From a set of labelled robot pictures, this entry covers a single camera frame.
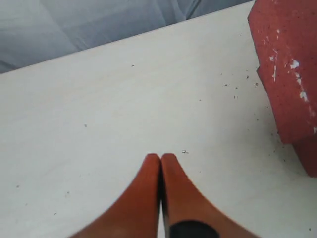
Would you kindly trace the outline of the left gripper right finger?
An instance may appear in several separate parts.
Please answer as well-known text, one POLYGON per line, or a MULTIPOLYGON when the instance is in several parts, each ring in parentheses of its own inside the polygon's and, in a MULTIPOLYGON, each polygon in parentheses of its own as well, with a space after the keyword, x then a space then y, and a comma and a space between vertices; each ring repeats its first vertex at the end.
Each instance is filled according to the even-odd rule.
POLYGON ((190 181, 177 157, 161 157, 161 201, 167 238, 251 238, 253 233, 213 206, 190 181))

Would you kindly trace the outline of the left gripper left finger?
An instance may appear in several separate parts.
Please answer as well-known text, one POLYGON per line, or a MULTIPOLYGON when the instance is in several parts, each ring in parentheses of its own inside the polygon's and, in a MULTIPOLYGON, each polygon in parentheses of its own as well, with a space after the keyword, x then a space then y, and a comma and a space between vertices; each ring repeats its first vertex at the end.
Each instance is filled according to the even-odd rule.
POLYGON ((98 218, 73 238, 156 238, 159 226, 160 158, 146 155, 133 181, 98 218))

